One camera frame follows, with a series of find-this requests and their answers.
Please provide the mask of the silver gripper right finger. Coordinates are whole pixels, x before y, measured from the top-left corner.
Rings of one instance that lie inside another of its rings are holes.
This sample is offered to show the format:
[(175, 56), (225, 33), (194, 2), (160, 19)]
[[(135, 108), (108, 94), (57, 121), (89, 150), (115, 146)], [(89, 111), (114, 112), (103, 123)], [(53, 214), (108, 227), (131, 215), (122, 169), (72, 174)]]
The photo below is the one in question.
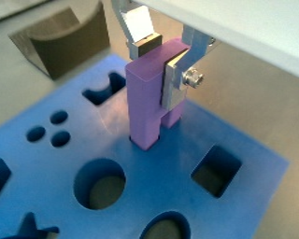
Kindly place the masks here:
[(203, 75), (194, 68), (203, 58), (214, 38), (188, 25), (183, 26), (182, 42), (188, 48), (166, 64), (163, 77), (162, 107), (171, 111), (184, 100), (190, 87), (196, 88)]

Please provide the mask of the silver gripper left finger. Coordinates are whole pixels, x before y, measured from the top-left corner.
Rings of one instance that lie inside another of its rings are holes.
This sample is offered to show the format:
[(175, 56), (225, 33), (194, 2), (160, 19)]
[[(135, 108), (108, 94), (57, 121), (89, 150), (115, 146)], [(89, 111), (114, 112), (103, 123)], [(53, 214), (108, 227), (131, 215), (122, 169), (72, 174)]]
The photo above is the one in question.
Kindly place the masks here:
[(130, 59), (162, 45), (162, 35), (155, 32), (148, 7), (132, 0), (111, 0), (112, 8), (127, 38)]

